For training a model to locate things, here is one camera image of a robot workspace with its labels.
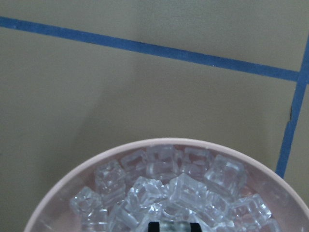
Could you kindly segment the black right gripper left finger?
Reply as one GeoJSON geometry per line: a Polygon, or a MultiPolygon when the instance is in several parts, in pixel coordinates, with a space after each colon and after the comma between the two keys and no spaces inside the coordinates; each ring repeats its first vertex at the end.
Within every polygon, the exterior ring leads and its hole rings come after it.
{"type": "Polygon", "coordinates": [[[160,232],[160,223],[149,222],[147,232],[160,232]]]}

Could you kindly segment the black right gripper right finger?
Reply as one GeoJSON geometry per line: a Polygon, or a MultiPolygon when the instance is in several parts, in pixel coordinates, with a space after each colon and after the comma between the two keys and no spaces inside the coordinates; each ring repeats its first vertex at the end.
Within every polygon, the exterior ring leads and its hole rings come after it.
{"type": "Polygon", "coordinates": [[[190,232],[201,232],[201,226],[199,223],[191,222],[190,223],[190,232]]]}

